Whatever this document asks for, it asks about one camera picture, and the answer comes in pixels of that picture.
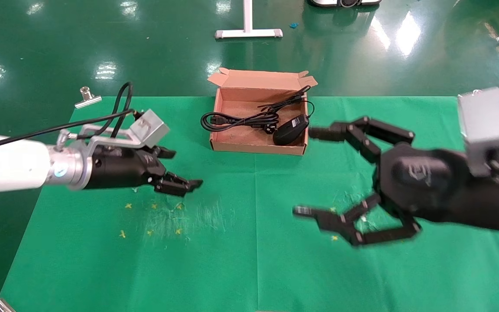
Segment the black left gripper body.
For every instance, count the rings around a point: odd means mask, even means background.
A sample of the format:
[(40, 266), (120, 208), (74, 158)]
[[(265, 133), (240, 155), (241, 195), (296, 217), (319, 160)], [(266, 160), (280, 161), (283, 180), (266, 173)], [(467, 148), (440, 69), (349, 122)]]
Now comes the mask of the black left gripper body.
[(98, 146), (86, 189), (134, 188), (156, 182), (166, 174), (157, 148)]

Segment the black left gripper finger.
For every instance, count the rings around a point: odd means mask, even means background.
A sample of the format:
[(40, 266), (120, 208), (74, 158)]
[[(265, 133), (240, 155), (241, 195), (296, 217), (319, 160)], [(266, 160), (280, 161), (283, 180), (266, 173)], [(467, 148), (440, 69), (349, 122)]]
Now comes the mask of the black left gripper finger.
[(154, 183), (154, 191), (156, 193), (168, 194), (175, 197), (184, 197), (188, 193), (202, 186), (202, 179), (186, 180), (172, 172), (166, 172), (164, 176), (156, 180)]
[(152, 149), (152, 154), (159, 159), (172, 159), (176, 155), (175, 150), (170, 150), (162, 146), (155, 146)]

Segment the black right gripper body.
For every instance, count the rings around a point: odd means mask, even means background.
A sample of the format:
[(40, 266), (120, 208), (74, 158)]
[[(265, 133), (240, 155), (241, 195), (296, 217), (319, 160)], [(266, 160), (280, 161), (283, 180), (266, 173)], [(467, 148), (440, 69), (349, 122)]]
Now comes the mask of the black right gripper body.
[(375, 188), (392, 215), (499, 231), (499, 177), (473, 176), (460, 152), (398, 144), (381, 154)]

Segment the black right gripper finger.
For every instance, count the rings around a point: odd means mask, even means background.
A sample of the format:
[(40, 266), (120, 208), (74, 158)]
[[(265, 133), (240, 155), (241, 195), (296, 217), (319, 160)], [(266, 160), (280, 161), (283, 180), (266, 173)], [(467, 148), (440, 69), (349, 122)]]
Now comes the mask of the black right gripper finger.
[(320, 230), (339, 234), (353, 247), (410, 239), (422, 230), (412, 216), (401, 212), (396, 213), (396, 219), (401, 222), (400, 227), (369, 232), (362, 232), (356, 227), (355, 223), (362, 216), (367, 215), (375, 207), (382, 206), (381, 195), (372, 193), (341, 215), (332, 211), (301, 205), (295, 206), (292, 213), (297, 217), (314, 219)]
[(388, 144), (412, 144), (415, 133), (377, 119), (362, 117), (352, 122), (333, 122), (328, 127), (310, 127), (309, 138), (347, 142), (370, 164), (377, 164), (382, 150), (369, 137)]

